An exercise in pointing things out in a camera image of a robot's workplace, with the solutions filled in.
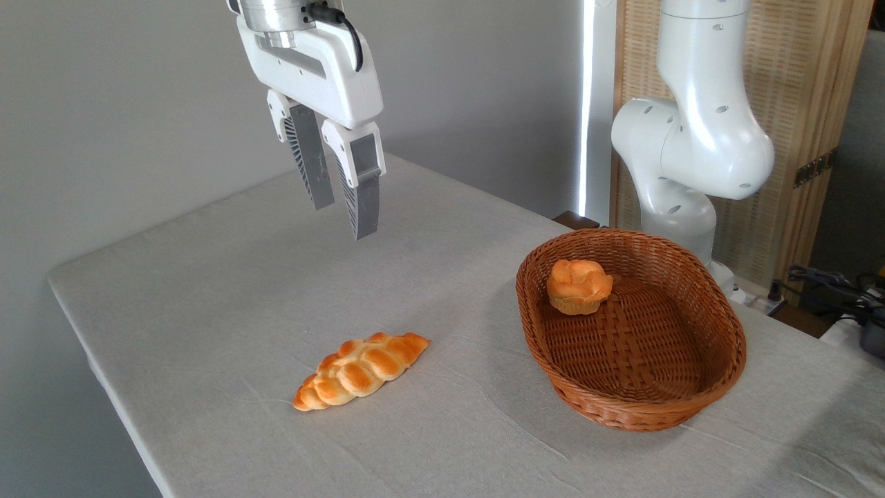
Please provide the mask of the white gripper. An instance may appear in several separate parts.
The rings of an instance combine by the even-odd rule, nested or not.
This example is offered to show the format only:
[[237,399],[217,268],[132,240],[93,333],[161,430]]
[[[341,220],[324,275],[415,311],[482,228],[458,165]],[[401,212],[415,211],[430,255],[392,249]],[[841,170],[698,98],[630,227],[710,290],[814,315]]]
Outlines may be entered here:
[[316,111],[334,120],[323,123],[322,135],[335,155],[354,239],[373,234],[380,177],[386,173],[380,130],[373,121],[384,104],[366,38],[360,37],[363,65],[357,71],[347,28],[319,23],[294,32],[294,45],[282,48],[250,30],[242,16],[236,24],[253,72],[270,88],[268,109],[276,135],[290,148],[313,207],[322,210],[335,202]]

